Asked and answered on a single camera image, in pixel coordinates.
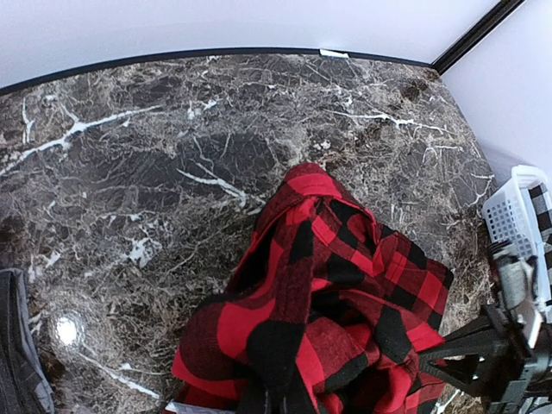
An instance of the plaid fabric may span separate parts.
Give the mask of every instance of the plaid fabric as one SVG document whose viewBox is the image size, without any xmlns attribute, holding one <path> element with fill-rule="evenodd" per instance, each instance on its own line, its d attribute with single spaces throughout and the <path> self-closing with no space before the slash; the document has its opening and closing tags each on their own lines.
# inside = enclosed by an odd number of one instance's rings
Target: plaid fabric
<svg viewBox="0 0 552 414">
<path fill-rule="evenodd" d="M 535 209 L 536 222 L 541 232 L 544 246 L 544 259 L 548 270 L 549 282 L 552 285 L 552 202 L 546 185 L 541 184 L 529 190 L 531 202 Z"/>
<path fill-rule="evenodd" d="M 452 273 L 319 166 L 293 168 L 260 214 L 226 292 L 185 327 L 179 400 L 238 413 L 430 413 L 418 371 Z"/>
</svg>

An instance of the folded dark cloth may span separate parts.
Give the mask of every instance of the folded dark cloth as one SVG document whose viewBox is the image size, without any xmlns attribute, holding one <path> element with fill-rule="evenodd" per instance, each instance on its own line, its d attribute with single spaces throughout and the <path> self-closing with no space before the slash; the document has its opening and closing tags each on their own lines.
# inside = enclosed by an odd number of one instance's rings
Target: folded dark cloth
<svg viewBox="0 0 552 414">
<path fill-rule="evenodd" d="M 0 271 L 0 413 L 54 413 L 48 384 L 28 330 L 25 274 Z"/>
<path fill-rule="evenodd" d="M 224 294 L 185 327 L 179 401 L 238 413 L 430 413 L 452 273 L 319 166 L 293 168 Z"/>
</svg>

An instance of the white plastic basket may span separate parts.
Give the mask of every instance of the white plastic basket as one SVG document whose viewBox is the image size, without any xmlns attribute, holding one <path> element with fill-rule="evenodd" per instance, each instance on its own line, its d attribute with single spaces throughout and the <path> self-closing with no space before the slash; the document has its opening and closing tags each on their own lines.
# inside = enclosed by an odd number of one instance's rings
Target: white plastic basket
<svg viewBox="0 0 552 414">
<path fill-rule="evenodd" d="M 540 184 L 548 184 L 542 170 L 535 166 L 514 166 L 511 179 L 483 204 L 482 215 L 492 242 L 510 240 L 521 257 L 537 257 L 538 294 L 546 302 L 550 300 L 548 269 L 543 238 L 529 195 L 529 189 Z"/>
</svg>

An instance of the gray fabric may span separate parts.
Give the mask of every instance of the gray fabric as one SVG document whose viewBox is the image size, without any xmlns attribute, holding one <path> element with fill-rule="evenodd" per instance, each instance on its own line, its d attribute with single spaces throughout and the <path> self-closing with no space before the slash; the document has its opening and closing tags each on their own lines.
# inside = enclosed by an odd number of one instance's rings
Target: gray fabric
<svg viewBox="0 0 552 414">
<path fill-rule="evenodd" d="M 0 271 L 0 414 L 53 414 L 52 388 L 28 329 L 25 274 Z"/>
</svg>

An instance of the black and white checkered cloth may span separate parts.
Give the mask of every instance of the black and white checkered cloth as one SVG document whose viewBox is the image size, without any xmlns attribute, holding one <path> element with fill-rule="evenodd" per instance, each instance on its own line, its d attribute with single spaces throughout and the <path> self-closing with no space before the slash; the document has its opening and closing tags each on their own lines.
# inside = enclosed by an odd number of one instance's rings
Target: black and white checkered cloth
<svg viewBox="0 0 552 414">
<path fill-rule="evenodd" d="M 546 185 L 541 184 L 529 190 L 531 202 L 536 213 L 541 237 L 543 238 L 544 259 L 552 286 L 552 201 Z"/>
</svg>

